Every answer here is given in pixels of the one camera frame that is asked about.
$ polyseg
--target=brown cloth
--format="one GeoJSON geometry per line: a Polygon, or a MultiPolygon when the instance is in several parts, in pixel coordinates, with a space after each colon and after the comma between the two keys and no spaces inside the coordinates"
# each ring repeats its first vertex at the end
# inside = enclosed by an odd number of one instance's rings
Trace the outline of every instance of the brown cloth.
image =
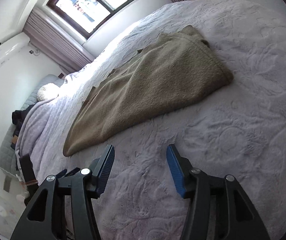
{"type": "Polygon", "coordinates": [[[64,144],[64,156],[150,118],[201,101],[233,75],[192,26],[157,41],[93,87],[64,144]]]}

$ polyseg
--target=silver screw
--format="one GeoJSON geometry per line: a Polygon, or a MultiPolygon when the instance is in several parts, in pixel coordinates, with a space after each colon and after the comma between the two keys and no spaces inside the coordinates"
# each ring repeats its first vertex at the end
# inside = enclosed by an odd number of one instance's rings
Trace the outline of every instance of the silver screw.
{"type": "Polygon", "coordinates": [[[226,176],[226,180],[229,182],[232,182],[235,180],[235,178],[232,175],[228,175],[228,176],[226,176]]]}
{"type": "Polygon", "coordinates": [[[48,181],[48,182],[51,182],[51,181],[53,181],[55,179],[55,176],[54,175],[49,175],[47,178],[46,178],[46,180],[48,181]]]}
{"type": "Polygon", "coordinates": [[[83,175],[87,175],[87,174],[89,174],[90,172],[91,172],[91,170],[88,169],[88,168],[81,170],[81,174],[83,174],[83,175]]]}
{"type": "Polygon", "coordinates": [[[201,170],[199,168],[193,168],[193,169],[191,169],[191,172],[194,174],[199,174],[201,172],[201,170]]]}

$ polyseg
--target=air conditioner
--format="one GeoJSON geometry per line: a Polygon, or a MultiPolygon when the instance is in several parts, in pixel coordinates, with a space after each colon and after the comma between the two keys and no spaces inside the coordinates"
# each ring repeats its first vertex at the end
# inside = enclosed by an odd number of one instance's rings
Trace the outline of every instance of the air conditioner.
{"type": "Polygon", "coordinates": [[[30,38],[25,33],[20,33],[0,45],[0,67],[29,42],[30,38]]]}

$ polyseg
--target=beige pillow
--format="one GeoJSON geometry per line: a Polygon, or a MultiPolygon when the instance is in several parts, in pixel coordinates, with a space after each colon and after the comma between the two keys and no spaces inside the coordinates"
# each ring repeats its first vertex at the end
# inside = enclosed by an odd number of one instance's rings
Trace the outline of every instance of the beige pillow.
{"type": "Polygon", "coordinates": [[[53,83],[42,86],[37,92],[37,101],[45,101],[58,96],[59,87],[53,83]]]}

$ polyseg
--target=window frame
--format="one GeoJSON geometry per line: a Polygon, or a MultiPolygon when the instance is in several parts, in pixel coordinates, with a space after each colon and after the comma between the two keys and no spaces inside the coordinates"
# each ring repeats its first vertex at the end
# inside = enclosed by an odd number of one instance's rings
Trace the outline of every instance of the window frame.
{"type": "Polygon", "coordinates": [[[110,14],[102,20],[90,33],[88,33],[82,26],[80,26],[75,20],[73,20],[70,16],[67,15],[66,12],[64,12],[61,8],[56,6],[56,3],[59,0],[49,0],[47,2],[47,6],[51,8],[54,12],[56,12],[62,19],[64,19],[68,24],[70,24],[78,33],[80,33],[84,38],[89,39],[94,32],[96,32],[105,22],[107,22],[111,17],[113,17],[117,12],[122,10],[124,7],[129,5],[134,0],[127,0],[125,3],[120,5],[116,9],[111,9],[103,0],[96,0],[98,1],[102,6],[104,6],[110,14]]]}

